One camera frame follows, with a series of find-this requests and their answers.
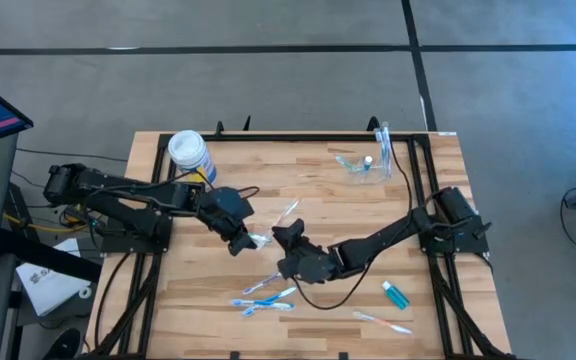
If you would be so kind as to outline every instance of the wooden tabletop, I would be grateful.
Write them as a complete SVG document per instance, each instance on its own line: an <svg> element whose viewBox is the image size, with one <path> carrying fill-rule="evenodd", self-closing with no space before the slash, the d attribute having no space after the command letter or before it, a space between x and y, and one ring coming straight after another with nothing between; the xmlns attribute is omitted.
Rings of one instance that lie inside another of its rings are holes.
<svg viewBox="0 0 576 360"><path fill-rule="evenodd" d="M150 181L159 134L136 133L126 176ZM430 139L440 187L458 186L472 203L457 137L430 133ZM378 158L375 143L209 142L208 147L218 170L216 186L261 188L250 200L255 214L246 219L252 232L267 231L294 198L302 201L285 224L302 218L305 235L324 247L365 237L406 215L408 195L399 173L395 171L393 179L383 184L350 184L334 158L336 154ZM395 143L395 152L412 182L406 146ZM417 152L423 159L421 149ZM420 165L425 193L429 194L425 166ZM105 260L100 289L121 257L115 254ZM134 258L130 256L112 283L101 317L102 338L125 309ZM242 308L231 306L230 300L242 298L244 288L275 273L281 258L283 251L277 244L232 257L219 236L198 220L175 219L170 249L162 262L148 358L228 358L231 351L240 351L242 358L337 358L339 352L348 352L351 358L443 358L428 262L416 236L377 257L355 294L335 310L312 308L294 293L286 298L296 304L291 312L265 310L242 318ZM473 255L460 254L456 261L466 309L493 344L509 352L490 269ZM384 280L406 294L411 303L407 309L399 310L384 295ZM352 277L303 288L315 303L331 305L356 281L357 277ZM263 299L289 286L288 281L277 281L247 298ZM413 335L356 320L352 316L355 310L407 327ZM454 315L448 313L454 347L459 351ZM135 319L133 351L141 313ZM93 344L94 326L93 317L87 332L89 344Z"/></svg>

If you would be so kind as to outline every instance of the white container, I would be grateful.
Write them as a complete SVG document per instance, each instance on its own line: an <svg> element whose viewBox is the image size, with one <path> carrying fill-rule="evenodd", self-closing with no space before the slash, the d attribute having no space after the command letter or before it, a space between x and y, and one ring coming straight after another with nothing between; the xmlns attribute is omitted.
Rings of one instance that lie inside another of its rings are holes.
<svg viewBox="0 0 576 360"><path fill-rule="evenodd" d="M176 133L168 143L168 152L182 172L194 170L203 174L210 183L215 182L217 168L210 158L206 142L197 132L184 130ZM185 180L204 182L197 174L190 174Z"/></svg>

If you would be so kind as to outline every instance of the blue bottle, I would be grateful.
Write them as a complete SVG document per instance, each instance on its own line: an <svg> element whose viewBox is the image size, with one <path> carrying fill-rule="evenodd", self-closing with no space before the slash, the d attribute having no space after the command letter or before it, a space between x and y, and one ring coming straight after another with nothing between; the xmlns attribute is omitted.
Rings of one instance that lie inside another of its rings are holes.
<svg viewBox="0 0 576 360"><path fill-rule="evenodd" d="M405 309L406 307L408 307L408 305L410 305L410 301L408 301L408 298L406 298L406 296L401 291L399 291L399 289L393 286L390 282L384 281L384 283L381 284L381 287L383 287L384 290L386 290L386 295L388 296L388 298L393 303L395 303L395 305L397 305L397 307L400 308L401 310Z"/></svg>

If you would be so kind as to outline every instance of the gray floor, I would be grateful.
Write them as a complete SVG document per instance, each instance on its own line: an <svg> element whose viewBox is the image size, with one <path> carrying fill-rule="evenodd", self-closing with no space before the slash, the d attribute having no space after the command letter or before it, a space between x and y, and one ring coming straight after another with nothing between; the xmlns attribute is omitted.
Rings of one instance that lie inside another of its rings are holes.
<svg viewBox="0 0 576 360"><path fill-rule="evenodd" d="M422 45L576 43L576 0L411 2ZM407 41L392 0L0 0L0 47ZM561 195L576 186L576 52L423 60L438 129L459 133L477 206L494 223L495 282L514 352L576 359L576 247L558 218ZM253 129L356 130L371 115L396 130L426 126L405 52L0 56L0 93L35 120L20 146L117 157L127 157L137 130L207 130L219 120L238 129L247 115ZM41 183L49 164L77 160L18 153L15 169ZM29 203L43 203L15 180ZM576 237L576 212L566 217ZM56 335L27 331L22 359Z"/></svg>

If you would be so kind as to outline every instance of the paper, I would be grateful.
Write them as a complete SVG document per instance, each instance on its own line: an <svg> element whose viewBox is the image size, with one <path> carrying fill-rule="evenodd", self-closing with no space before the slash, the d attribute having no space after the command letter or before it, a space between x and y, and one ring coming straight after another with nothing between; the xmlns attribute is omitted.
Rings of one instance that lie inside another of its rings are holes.
<svg viewBox="0 0 576 360"><path fill-rule="evenodd" d="M55 245L54 248L81 257L75 238L64 240ZM79 293L80 289L90 285L90 281L77 279L32 264L18 266L17 274L38 316L48 314L70 297Z"/></svg>

